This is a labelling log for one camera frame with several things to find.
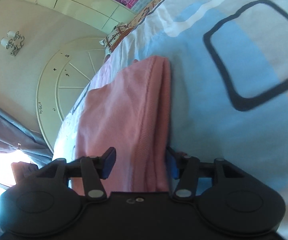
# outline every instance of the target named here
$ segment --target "metal screw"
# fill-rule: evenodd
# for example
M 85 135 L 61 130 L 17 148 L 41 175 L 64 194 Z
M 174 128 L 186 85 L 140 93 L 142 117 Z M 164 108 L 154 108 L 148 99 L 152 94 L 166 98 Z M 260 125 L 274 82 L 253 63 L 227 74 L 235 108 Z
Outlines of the metal screw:
M 128 200 L 126 200 L 126 203 L 128 203 L 128 204 L 135 204 L 135 199 L 129 198 Z
M 180 190 L 177 190 L 175 194 L 178 197 L 190 197 L 191 191 L 188 189 L 180 189 Z
M 93 190 L 90 190 L 87 194 L 91 198 L 99 198 L 104 195 L 104 192 L 99 189 L 93 189 Z

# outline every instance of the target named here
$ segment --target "gray curtain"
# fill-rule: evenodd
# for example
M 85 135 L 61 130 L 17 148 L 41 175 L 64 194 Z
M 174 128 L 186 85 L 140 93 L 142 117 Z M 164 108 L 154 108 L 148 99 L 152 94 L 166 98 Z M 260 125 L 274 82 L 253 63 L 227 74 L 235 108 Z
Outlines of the gray curtain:
M 30 156 L 39 167 L 52 160 L 53 153 L 42 135 L 25 128 L 0 109 L 0 153 L 9 153 L 17 149 Z

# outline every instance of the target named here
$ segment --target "bed sheet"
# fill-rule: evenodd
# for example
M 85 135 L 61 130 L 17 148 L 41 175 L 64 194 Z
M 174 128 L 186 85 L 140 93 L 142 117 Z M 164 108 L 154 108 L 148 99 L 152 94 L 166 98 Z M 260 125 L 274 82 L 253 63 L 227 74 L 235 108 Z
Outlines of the bed sheet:
M 288 0 L 164 0 L 85 88 L 54 158 L 74 159 L 87 91 L 151 55 L 171 63 L 170 146 L 204 162 L 223 157 L 277 190 L 288 239 Z

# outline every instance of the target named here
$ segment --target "patterned pillowcase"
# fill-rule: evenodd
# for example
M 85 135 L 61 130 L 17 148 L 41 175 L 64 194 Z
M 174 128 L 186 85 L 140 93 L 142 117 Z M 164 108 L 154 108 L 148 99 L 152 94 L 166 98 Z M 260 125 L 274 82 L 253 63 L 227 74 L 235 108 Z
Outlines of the patterned pillowcase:
M 128 24 L 120 23 L 100 44 L 105 47 L 105 56 L 111 54 L 134 27 L 128 27 Z

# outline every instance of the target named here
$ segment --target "pink towel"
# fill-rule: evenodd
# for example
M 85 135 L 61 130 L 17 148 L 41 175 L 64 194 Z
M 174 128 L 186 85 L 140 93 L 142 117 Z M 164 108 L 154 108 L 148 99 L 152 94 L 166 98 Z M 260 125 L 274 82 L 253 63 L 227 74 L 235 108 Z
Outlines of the pink towel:
M 117 158 L 108 179 L 112 191 L 168 191 L 165 166 L 170 112 L 170 67 L 152 56 L 121 70 L 115 80 L 88 92 L 81 115 L 76 156 L 101 156 L 109 147 Z M 81 179 L 73 189 L 84 195 Z

